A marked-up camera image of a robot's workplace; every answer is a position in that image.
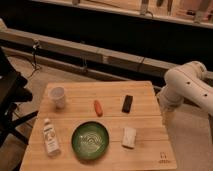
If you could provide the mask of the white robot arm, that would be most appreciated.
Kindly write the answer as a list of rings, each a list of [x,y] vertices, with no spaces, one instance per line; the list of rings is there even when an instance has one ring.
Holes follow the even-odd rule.
[[[204,82],[207,74],[205,65],[191,61],[169,69],[165,75],[165,85],[156,97],[162,113],[163,123],[172,118],[172,112],[189,99],[213,117],[213,87]]]

